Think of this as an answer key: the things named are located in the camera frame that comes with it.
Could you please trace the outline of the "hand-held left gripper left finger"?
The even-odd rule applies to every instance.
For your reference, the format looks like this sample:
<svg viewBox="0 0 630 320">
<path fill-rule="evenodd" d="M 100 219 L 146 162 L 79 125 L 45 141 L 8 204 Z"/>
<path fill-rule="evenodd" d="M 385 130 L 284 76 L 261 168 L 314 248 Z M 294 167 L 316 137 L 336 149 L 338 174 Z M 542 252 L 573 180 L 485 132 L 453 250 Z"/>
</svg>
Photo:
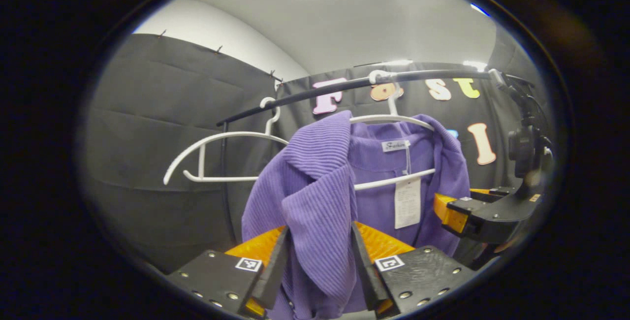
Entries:
<svg viewBox="0 0 630 320">
<path fill-rule="evenodd" d="M 229 251 L 206 250 L 165 278 L 194 304 L 245 319 L 273 309 L 288 260 L 290 233 L 279 226 Z"/>
</svg>

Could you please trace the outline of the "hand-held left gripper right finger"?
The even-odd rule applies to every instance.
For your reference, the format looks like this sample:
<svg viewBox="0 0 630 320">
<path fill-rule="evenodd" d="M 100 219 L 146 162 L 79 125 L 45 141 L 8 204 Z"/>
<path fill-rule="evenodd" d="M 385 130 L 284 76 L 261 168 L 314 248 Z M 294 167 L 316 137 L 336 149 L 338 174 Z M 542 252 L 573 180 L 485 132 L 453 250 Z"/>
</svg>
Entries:
<svg viewBox="0 0 630 320">
<path fill-rule="evenodd" d="M 378 319 L 425 311 L 477 275 L 434 246 L 414 248 L 360 222 L 351 231 L 365 305 Z"/>
</svg>

